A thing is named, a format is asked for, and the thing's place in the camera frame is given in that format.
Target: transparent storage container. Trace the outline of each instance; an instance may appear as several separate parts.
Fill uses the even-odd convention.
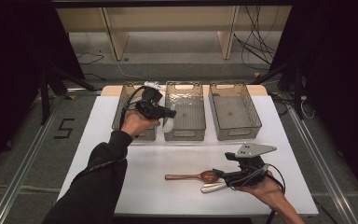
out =
[[[219,141],[257,137],[262,124],[244,83],[211,83],[208,98]]]
[[[123,89],[121,90],[120,98],[118,100],[117,110],[115,114],[115,118],[113,119],[112,129],[118,130],[120,126],[120,118],[121,118],[121,110],[124,107],[124,104],[130,98],[133,92],[135,92],[138,87],[141,87],[144,83],[125,83],[123,85]],[[142,92],[144,90],[139,90],[132,98],[132,100],[136,99],[137,97],[142,96]],[[148,128],[144,133],[139,134],[134,141],[155,141],[156,140],[156,132],[157,127],[153,126]]]
[[[201,82],[167,82],[165,107],[176,110],[173,128],[164,133],[166,141],[203,141],[205,108]]]

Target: metal tongs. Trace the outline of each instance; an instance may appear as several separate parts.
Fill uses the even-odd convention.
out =
[[[201,188],[201,192],[202,193],[209,193],[209,192],[213,192],[219,189],[224,189],[227,188],[226,183],[222,183],[222,182],[216,182],[216,183],[212,183],[212,184],[204,184],[204,186]]]

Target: hand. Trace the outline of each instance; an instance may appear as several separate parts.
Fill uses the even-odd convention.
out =
[[[284,197],[278,184],[268,177],[257,185],[236,187],[235,189],[254,195],[262,203],[268,205],[271,210],[278,212],[285,223],[304,223],[296,209]]]
[[[128,110],[121,131],[129,134],[132,139],[152,126],[159,126],[157,119],[147,119],[136,110]]]

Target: white table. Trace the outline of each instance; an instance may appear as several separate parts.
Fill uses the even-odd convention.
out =
[[[117,203],[116,214],[125,216],[250,217],[268,215],[270,209],[254,196],[222,189],[203,194],[203,183],[196,179],[165,180],[167,174],[199,174],[212,168],[225,172],[239,171],[236,161],[227,161],[225,152],[236,152],[242,141],[219,142],[213,126],[209,100],[204,95],[207,127],[202,142],[165,142],[158,127],[157,140],[132,143],[129,146],[126,179]],[[316,216],[318,210],[296,162],[293,150],[269,96],[252,96],[263,124],[256,139],[258,144],[276,146],[277,150],[262,155],[265,163],[275,165],[286,182],[286,197],[304,217]],[[107,142],[118,104],[117,96],[99,96],[89,116],[59,198],[68,190],[73,178],[88,162],[93,148]],[[270,168],[279,179],[277,172]]]

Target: black sleeve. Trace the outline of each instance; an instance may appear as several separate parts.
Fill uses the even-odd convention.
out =
[[[109,143],[92,150],[88,167],[122,157],[131,142],[128,134],[112,132]],[[43,223],[110,223],[126,171],[124,160],[80,177],[54,204]]]

